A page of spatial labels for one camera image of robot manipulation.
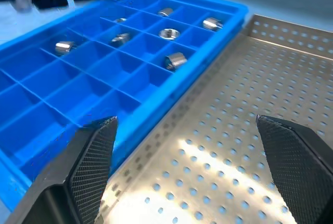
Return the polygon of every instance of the blue plastic tray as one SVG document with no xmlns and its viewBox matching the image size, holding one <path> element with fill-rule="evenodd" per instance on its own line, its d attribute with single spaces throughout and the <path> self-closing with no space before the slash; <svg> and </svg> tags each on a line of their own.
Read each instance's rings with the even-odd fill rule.
<svg viewBox="0 0 333 224">
<path fill-rule="evenodd" d="M 166 7 L 174 12 L 158 16 Z M 110 115 L 120 123 L 113 172 L 237 34 L 246 13 L 222 0 L 102 0 L 0 46 L 1 200 L 13 211 L 78 127 Z M 209 16 L 223 29 L 204 29 Z M 181 36 L 166 41 L 158 36 L 164 28 Z M 133 38 L 111 47 L 124 32 Z M 58 57 L 58 41 L 79 47 Z M 188 62 L 172 73 L 164 58 L 178 51 Z"/>
</svg>

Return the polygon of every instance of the metal nut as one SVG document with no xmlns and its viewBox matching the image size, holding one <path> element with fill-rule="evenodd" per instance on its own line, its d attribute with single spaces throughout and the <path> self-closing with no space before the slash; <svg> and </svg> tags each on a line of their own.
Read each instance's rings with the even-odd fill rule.
<svg viewBox="0 0 333 224">
<path fill-rule="evenodd" d="M 157 14 L 162 17 L 168 17 L 170 14 L 172 14 L 172 12 L 173 12 L 173 9 L 170 7 L 167 7 L 167 8 L 164 8 L 164 9 L 158 11 Z"/>
<path fill-rule="evenodd" d="M 121 22 L 124 22 L 126 20 L 127 20 L 126 18 L 119 18 L 119 19 L 116 19 L 115 22 L 116 23 L 121 23 Z"/>
<path fill-rule="evenodd" d="M 65 55 L 76 48 L 76 43 L 72 41 L 59 41 L 56 44 L 56 54 Z"/>
<path fill-rule="evenodd" d="M 186 62 L 185 56 L 181 52 L 176 52 L 165 57 L 165 68 L 174 72 Z"/>
<path fill-rule="evenodd" d="M 217 20 L 215 18 L 206 18 L 203 22 L 202 25 L 204 28 L 213 30 L 213 31 L 218 31 L 222 29 L 223 25 L 221 24 L 220 20 Z"/>
<path fill-rule="evenodd" d="M 120 47 L 123 44 L 125 44 L 126 42 L 130 41 L 131 36 L 129 33 L 122 33 L 122 34 L 118 34 L 116 37 L 114 37 L 111 42 L 110 45 L 113 47 Z"/>
<path fill-rule="evenodd" d="M 180 36 L 180 32 L 176 29 L 166 28 L 160 31 L 159 36 L 163 39 L 167 39 L 168 41 L 173 41 Z"/>
</svg>

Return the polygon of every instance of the textured gripper pad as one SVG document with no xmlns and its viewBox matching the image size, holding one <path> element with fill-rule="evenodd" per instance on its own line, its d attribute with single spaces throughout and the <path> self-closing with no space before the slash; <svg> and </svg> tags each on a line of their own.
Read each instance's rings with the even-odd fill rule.
<svg viewBox="0 0 333 224">
<path fill-rule="evenodd" d="M 274 184 L 298 224 L 333 223 L 332 174 L 286 122 L 257 121 Z"/>
<path fill-rule="evenodd" d="M 102 123 L 102 127 L 95 132 L 70 179 L 70 191 L 82 224 L 94 223 L 108 181 L 115 136 L 114 126 L 108 124 L 112 119 Z"/>
</svg>

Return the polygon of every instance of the stainless steel tray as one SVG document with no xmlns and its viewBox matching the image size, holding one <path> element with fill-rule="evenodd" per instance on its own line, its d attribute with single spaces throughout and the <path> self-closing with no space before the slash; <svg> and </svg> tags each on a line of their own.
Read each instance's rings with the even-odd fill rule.
<svg viewBox="0 0 333 224">
<path fill-rule="evenodd" d="M 254 16 L 110 178 L 104 223 L 294 223 L 257 113 L 333 148 L 333 34 Z"/>
</svg>

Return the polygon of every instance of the metal part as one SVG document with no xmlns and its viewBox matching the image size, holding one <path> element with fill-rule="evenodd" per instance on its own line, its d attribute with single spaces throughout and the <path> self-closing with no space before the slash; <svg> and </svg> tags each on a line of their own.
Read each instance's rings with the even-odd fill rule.
<svg viewBox="0 0 333 224">
<path fill-rule="evenodd" d="M 76 49 L 76 43 L 72 41 L 60 41 L 56 44 L 56 54 L 65 55 L 71 50 Z"/>
<path fill-rule="evenodd" d="M 163 39 L 167 39 L 168 41 L 173 41 L 180 36 L 180 32 L 176 29 L 166 28 L 160 31 L 159 36 Z"/>
<path fill-rule="evenodd" d="M 314 54 L 332 39 L 254 16 L 110 178 L 105 223 L 295 223 L 272 183 L 255 117 L 307 125 L 333 148 L 333 60 L 329 48 Z M 302 49 L 308 41 L 313 53 Z"/>
<path fill-rule="evenodd" d="M 126 18 L 119 18 L 119 19 L 115 20 L 115 22 L 116 23 L 121 23 L 121 22 L 124 22 L 126 20 L 127 20 Z"/>
<path fill-rule="evenodd" d="M 206 18 L 202 22 L 202 26 L 206 29 L 213 30 L 213 31 L 218 31 L 222 29 L 223 25 L 221 24 L 220 20 L 217 20 L 215 18 Z"/>
<path fill-rule="evenodd" d="M 173 9 L 170 7 L 164 8 L 161 11 L 158 11 L 157 14 L 162 17 L 168 17 L 170 14 L 172 14 Z"/>
<path fill-rule="evenodd" d="M 165 68 L 169 71 L 176 71 L 179 67 L 187 62 L 184 54 L 176 52 L 165 57 Z"/>
<path fill-rule="evenodd" d="M 122 33 L 122 34 L 118 34 L 116 37 L 114 37 L 111 42 L 110 45 L 113 47 L 120 47 L 123 44 L 125 44 L 126 42 L 130 41 L 131 36 L 129 33 Z"/>
</svg>

